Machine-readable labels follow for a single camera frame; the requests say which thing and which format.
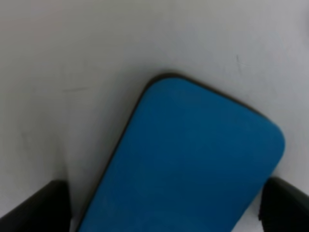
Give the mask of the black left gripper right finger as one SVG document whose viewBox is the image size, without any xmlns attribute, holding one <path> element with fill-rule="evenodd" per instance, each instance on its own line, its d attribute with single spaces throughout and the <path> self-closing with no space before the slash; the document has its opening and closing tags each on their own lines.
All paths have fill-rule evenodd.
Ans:
<svg viewBox="0 0 309 232">
<path fill-rule="evenodd" d="M 258 217 L 265 232 L 307 232 L 309 196 L 272 177 L 263 187 Z"/>
</svg>

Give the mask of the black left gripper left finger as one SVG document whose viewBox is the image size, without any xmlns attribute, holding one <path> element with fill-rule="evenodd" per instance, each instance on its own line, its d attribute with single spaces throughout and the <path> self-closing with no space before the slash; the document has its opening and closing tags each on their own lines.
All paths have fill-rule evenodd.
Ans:
<svg viewBox="0 0 309 232">
<path fill-rule="evenodd" d="M 0 218 L 2 232 L 68 232 L 71 207 L 68 183 L 54 180 Z"/>
</svg>

